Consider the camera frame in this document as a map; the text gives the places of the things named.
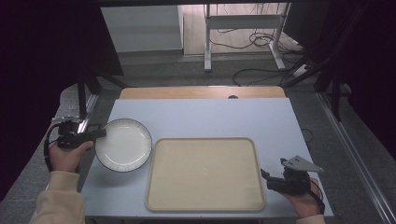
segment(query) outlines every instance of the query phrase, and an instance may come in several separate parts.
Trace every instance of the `wooden floor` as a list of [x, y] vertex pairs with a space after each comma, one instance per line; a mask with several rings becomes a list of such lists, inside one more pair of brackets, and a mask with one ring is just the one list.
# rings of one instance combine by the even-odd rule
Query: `wooden floor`
[[[286, 4], [218, 4], [210, 6], [210, 15], [250, 15], [250, 14], [280, 14]], [[204, 54], [205, 47], [205, 6], [186, 5], [182, 6], [184, 28], [183, 43], [185, 55]], [[237, 49], [212, 44], [212, 53], [248, 53], [269, 51], [268, 46], [257, 47], [250, 45], [249, 38], [254, 33], [266, 33], [272, 35], [274, 29], [241, 29], [226, 32], [229, 30], [212, 30], [210, 39], [214, 43], [237, 47]], [[297, 43], [288, 36], [282, 34], [280, 42], [288, 49], [297, 49]], [[257, 44], [264, 45], [267, 41], [258, 40]]]

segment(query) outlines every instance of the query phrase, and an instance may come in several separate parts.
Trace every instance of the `beige sleeve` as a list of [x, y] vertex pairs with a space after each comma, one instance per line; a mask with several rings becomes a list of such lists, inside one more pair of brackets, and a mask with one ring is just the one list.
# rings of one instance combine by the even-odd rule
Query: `beige sleeve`
[[325, 224], [323, 215], [300, 218], [296, 224]]
[[54, 171], [49, 187], [37, 198], [32, 223], [85, 223], [84, 198], [77, 192], [79, 175]]

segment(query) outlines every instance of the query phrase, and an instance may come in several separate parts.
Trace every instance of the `person's left hand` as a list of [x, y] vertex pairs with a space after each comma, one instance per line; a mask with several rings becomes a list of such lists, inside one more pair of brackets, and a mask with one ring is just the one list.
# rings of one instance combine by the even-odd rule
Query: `person's left hand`
[[93, 146], [93, 141], [85, 142], [73, 150], [62, 150], [55, 143], [49, 148], [50, 163], [53, 171], [66, 171], [74, 173], [82, 154]]

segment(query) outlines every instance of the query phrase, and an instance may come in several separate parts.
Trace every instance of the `white plate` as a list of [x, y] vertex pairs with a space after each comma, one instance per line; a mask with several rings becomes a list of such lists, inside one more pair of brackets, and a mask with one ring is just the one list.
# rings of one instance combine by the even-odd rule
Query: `white plate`
[[139, 168], [149, 158], [151, 135], [134, 119], [115, 119], [106, 126], [106, 137], [98, 138], [96, 156], [108, 169], [129, 172]]

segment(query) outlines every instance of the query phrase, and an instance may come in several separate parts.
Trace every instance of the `gray floor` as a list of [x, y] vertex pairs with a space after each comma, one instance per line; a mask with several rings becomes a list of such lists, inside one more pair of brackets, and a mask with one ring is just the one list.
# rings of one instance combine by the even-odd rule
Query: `gray floor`
[[[120, 55], [120, 62], [125, 77], [119, 77], [119, 79], [136, 87], [234, 85], [233, 74], [241, 69], [276, 69], [269, 53], [236, 56], [215, 55], [211, 73], [204, 72], [202, 56], [187, 57], [172, 53], [155, 55], [124, 53]], [[274, 73], [268, 72], [246, 72], [239, 74], [236, 80], [245, 86], [251, 81], [272, 77], [261, 82], [251, 83], [251, 85], [279, 84], [283, 77], [282, 74], [275, 77], [273, 75]], [[101, 78], [99, 80], [104, 89], [96, 103], [95, 112], [92, 113], [90, 127], [95, 124], [106, 124], [114, 100], [120, 94], [119, 87]], [[327, 223], [348, 224], [382, 223], [382, 219], [363, 186], [353, 163], [326, 117], [323, 107], [320, 106], [318, 96], [313, 90], [315, 80], [316, 77], [311, 77], [292, 88], [285, 89], [285, 92], [290, 98], [297, 120], [306, 137], [305, 140], [308, 142], [314, 163], [325, 170], [320, 175], [320, 179], [335, 214], [335, 217], [328, 217], [326, 221]], [[77, 115], [77, 101], [77, 88], [74, 85], [63, 92], [61, 106], [56, 117]], [[346, 97], [341, 99], [340, 112], [342, 123], [370, 173], [388, 198], [391, 207], [396, 207], [396, 178], [391, 175], [396, 172], [396, 162], [354, 113], [348, 105]], [[0, 203], [0, 223], [29, 222], [35, 211], [36, 196], [48, 183], [48, 172], [42, 157], [42, 148], [42, 144], [37, 147], [35, 155], [29, 161], [7, 197]], [[93, 157], [94, 151], [91, 150], [86, 153], [81, 162], [79, 189], [83, 185]], [[97, 218], [95, 221], [87, 218], [86, 220], [87, 223], [138, 223], [140, 221], [143, 220], [111, 218]], [[146, 220], [145, 222], [230, 223], [222, 220]], [[264, 223], [294, 222], [295, 218], [264, 220]], [[241, 220], [232, 223], [247, 223], [247, 221]]]

